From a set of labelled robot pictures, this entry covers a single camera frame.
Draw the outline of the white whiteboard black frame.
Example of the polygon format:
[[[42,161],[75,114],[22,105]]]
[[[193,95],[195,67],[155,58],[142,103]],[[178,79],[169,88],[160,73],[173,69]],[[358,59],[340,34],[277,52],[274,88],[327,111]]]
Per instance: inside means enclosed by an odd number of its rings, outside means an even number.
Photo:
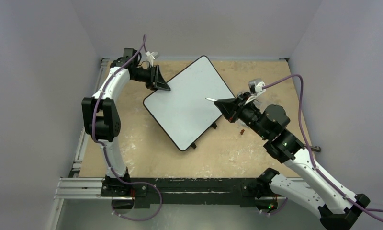
[[[228,99],[234,94],[207,56],[197,58],[167,84],[171,91],[154,91],[143,105],[177,149],[186,151],[222,116],[205,98]]]

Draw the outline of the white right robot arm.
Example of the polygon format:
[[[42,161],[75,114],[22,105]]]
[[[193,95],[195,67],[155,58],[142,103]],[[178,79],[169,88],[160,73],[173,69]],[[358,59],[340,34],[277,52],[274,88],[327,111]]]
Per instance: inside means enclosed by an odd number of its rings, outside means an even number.
[[[270,193],[286,197],[312,212],[327,230],[351,229],[370,199],[347,189],[316,163],[305,145],[286,129],[290,119],[282,106],[271,104],[260,111],[248,97],[246,92],[214,100],[214,105],[230,123],[239,120],[258,134],[266,142],[266,152],[296,172],[307,186],[267,168],[247,189],[258,198]]]

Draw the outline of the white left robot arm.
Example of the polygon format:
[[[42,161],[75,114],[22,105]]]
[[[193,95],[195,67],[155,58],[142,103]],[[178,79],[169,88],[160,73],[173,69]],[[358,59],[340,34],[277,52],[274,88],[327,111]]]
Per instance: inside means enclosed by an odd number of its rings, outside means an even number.
[[[131,185],[128,168],[120,153],[118,136],[121,120],[115,101],[129,81],[145,83],[147,89],[170,91],[160,67],[154,65],[158,52],[145,52],[148,67],[142,66],[139,50],[125,48],[122,57],[114,60],[109,74],[101,87],[91,97],[82,99],[81,108],[85,132],[97,143],[104,154],[107,173],[104,185],[113,188],[119,196],[130,193]]]

